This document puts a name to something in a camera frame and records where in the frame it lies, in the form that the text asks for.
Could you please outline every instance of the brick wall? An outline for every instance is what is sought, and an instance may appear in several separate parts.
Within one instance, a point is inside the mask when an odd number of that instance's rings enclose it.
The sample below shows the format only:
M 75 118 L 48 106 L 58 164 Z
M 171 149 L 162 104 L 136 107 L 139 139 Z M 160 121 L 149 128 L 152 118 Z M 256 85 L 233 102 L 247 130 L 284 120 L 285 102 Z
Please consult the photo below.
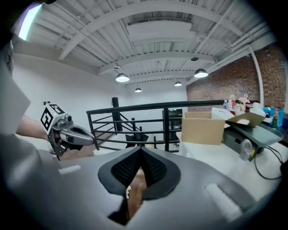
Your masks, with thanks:
M 285 71 L 284 54 L 271 44 L 255 52 L 264 88 L 264 104 L 284 108 Z M 259 100 L 259 83 L 251 55 L 238 59 L 187 86 L 187 100 L 228 99 L 234 94 L 238 99 L 248 93 L 249 99 Z M 207 111 L 211 106 L 190 107 L 189 111 Z

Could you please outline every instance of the ceiling light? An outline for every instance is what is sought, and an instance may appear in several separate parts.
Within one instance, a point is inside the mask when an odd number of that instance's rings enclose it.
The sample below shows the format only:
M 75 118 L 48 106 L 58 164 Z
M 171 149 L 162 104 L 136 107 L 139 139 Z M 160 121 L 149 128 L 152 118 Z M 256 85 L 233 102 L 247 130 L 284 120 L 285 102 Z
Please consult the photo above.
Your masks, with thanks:
M 129 80 L 130 80 L 130 78 L 128 77 L 128 75 L 127 74 L 123 74 L 123 73 L 118 74 L 117 78 L 116 78 L 117 82 L 127 82 Z
M 135 92 L 136 92 L 136 93 L 140 93 L 140 92 L 142 92 L 142 89 L 136 88 L 136 89 L 135 89 Z
M 197 61 L 199 58 L 198 57 L 193 57 L 193 58 L 191 58 L 191 61 Z
M 207 76 L 208 76 L 208 73 L 204 69 L 196 70 L 195 75 L 194 75 L 194 77 L 197 77 L 197 78 L 207 77 Z
M 174 84 L 175 86 L 181 86 L 182 85 L 182 83 L 181 82 L 179 82 L 179 81 L 176 81 L 176 83 Z
M 35 18 L 37 12 L 40 10 L 41 6 L 42 5 L 38 5 L 30 9 L 26 14 L 19 32 L 19 37 L 22 38 L 23 40 L 26 40 L 33 19 Z

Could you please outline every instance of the plastic container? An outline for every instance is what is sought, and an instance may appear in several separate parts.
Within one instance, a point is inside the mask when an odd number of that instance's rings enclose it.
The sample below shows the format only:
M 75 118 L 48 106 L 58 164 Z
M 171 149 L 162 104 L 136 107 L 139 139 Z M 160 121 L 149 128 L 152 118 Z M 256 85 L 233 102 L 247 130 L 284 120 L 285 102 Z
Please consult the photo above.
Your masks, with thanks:
M 252 143 L 249 139 L 244 139 L 241 144 L 240 159 L 243 161 L 248 160 L 252 155 Z
M 263 111 L 264 111 L 265 113 L 268 113 L 268 112 L 269 112 L 270 117 L 274 117 L 274 114 L 275 114 L 276 109 L 275 109 L 275 108 L 270 108 L 270 109 L 268 109 L 268 108 L 263 108 Z M 282 122 L 283 122 L 284 117 L 285 117 L 284 110 L 278 109 L 278 128 L 279 128 L 280 126 L 282 126 Z
M 287 132 L 288 132 L 288 119 L 287 118 L 283 119 L 282 128 L 287 129 Z

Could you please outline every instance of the ceiling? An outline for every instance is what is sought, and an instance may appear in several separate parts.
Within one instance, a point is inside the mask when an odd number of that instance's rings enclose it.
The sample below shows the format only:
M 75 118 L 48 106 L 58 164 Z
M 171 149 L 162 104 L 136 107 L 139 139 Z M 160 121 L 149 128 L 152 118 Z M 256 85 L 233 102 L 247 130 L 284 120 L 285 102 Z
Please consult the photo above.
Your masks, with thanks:
M 244 0 L 57 0 L 42 6 L 27 41 L 57 51 L 59 62 L 73 57 L 100 77 L 124 72 L 136 84 L 190 79 L 267 32 Z

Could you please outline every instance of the table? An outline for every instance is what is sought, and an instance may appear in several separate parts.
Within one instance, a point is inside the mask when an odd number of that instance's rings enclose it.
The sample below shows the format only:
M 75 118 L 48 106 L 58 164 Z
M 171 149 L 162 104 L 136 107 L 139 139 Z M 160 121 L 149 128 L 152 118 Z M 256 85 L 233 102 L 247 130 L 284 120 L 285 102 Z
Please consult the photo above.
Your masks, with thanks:
M 182 132 L 176 134 L 180 139 L 179 153 L 176 154 L 207 163 L 244 187 L 256 201 L 273 192 L 281 181 L 281 179 L 266 180 L 262 178 L 255 169 L 254 160 L 252 162 L 242 161 L 237 152 L 223 143 L 215 146 L 182 142 Z M 288 148 L 279 143 L 275 143 L 271 147 L 279 151 L 283 161 L 288 159 Z M 263 176 L 274 178 L 281 175 L 280 162 L 270 150 L 264 149 L 256 157 L 258 170 Z
M 284 129 L 284 128 L 282 128 L 282 126 L 279 127 L 277 130 L 278 130 L 280 133 L 283 134 L 283 140 L 280 141 L 280 143 L 281 143 L 282 145 L 288 147 L 288 134 L 287 134 L 287 130 Z

